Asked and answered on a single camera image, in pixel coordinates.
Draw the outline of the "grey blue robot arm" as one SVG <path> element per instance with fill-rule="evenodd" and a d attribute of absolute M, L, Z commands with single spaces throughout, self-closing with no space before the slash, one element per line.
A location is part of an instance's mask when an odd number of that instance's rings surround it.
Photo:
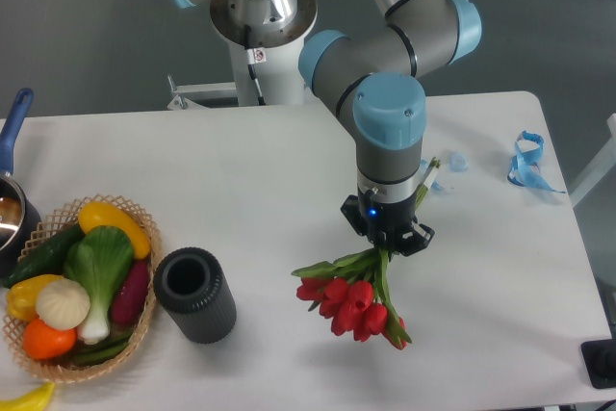
<path fill-rule="evenodd" d="M 174 0 L 207 5 L 226 41 L 242 106 L 296 105 L 317 97 L 352 136 L 357 192 L 342 213 L 387 255 L 428 247 L 416 217 L 426 128 L 420 78 L 473 52 L 482 36 L 470 0 L 374 0 L 383 30 L 355 41 L 314 31 L 316 0 Z"/>

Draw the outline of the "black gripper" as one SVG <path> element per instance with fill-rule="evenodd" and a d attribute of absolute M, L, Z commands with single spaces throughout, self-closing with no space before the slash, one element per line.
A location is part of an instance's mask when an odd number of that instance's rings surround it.
<path fill-rule="evenodd" d="M 391 254 L 411 256 L 425 250 L 434 237 L 434 229 L 415 222 L 417 194 L 404 200 L 386 203 L 376 193 L 365 191 L 349 195 L 341 212 L 359 236 L 373 244 L 393 244 Z"/>

